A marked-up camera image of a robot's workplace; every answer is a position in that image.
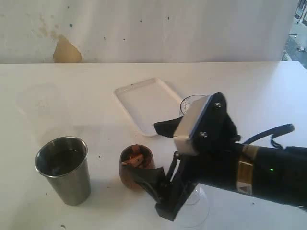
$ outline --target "dark liquid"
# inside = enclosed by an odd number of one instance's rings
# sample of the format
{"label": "dark liquid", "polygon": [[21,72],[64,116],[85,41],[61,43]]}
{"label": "dark liquid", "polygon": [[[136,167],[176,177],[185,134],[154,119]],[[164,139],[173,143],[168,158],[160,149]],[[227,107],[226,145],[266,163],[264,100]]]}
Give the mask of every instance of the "dark liquid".
{"label": "dark liquid", "polygon": [[60,176],[76,169],[84,160],[84,155],[76,150],[69,149],[59,152],[47,162],[47,174],[51,176]]}

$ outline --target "glass base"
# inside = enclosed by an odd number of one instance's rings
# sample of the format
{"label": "glass base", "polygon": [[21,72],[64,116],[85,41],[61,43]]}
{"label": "glass base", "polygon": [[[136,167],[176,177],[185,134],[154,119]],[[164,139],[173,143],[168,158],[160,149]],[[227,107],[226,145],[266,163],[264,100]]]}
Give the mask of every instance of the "glass base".
{"label": "glass base", "polygon": [[201,228],[209,215],[209,202],[205,191],[198,185],[178,212],[174,223],[185,229]]}

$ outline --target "cup rim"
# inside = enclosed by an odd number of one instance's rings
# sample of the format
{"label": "cup rim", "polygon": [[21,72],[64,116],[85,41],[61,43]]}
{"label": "cup rim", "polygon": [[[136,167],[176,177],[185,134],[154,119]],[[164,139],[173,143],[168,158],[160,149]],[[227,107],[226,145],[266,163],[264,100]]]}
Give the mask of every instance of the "cup rim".
{"label": "cup rim", "polygon": [[[58,140],[58,139],[63,139],[63,138],[73,138],[73,139],[76,139],[76,140],[80,141],[80,142],[85,146],[85,157],[84,157],[83,161],[78,165],[78,167],[74,168],[73,170],[71,170],[71,171],[69,171],[69,172],[67,172],[67,173],[65,173],[65,174],[61,174],[61,175],[57,175],[57,176],[52,176],[52,175],[47,175],[47,174],[41,172],[41,171],[38,169],[38,167],[37,167],[37,160],[38,160],[39,154],[40,154],[41,151],[42,151],[47,145],[49,145],[51,142],[56,141],[56,140]],[[76,171],[76,170],[84,163],[84,161],[86,161],[86,159],[87,159],[87,154],[88,154],[88,147],[87,147],[86,143],[85,143],[81,138],[77,138],[77,137],[74,137],[74,136],[65,136],[65,137],[56,138],[56,139],[53,139],[53,140],[49,141],[47,144],[45,144],[43,147],[40,148],[40,150],[38,151],[38,153],[37,153],[37,155],[36,155],[36,157],[35,157],[35,169],[36,169],[36,171],[39,172],[39,174],[41,174],[42,176],[48,177],[48,178],[59,178],[59,177],[63,177],[63,176],[65,176],[65,175],[69,174],[69,173],[72,173],[72,172]]]}

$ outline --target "white wall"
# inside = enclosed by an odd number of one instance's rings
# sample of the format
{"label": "white wall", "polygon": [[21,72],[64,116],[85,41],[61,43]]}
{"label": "white wall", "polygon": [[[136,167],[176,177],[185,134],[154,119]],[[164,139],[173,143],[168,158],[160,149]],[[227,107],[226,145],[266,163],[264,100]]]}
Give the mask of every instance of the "white wall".
{"label": "white wall", "polygon": [[297,2],[2,0],[0,62],[53,62],[58,35],[83,62],[280,60]]}

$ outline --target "stain on wall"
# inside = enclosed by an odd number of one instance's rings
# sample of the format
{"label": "stain on wall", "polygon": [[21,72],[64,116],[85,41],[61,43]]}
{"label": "stain on wall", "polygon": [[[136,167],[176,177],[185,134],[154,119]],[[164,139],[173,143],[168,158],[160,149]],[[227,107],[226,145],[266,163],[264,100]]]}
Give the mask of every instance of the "stain on wall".
{"label": "stain on wall", "polygon": [[74,47],[66,37],[58,36],[57,47],[53,54],[54,63],[80,63],[82,56],[79,50]]}

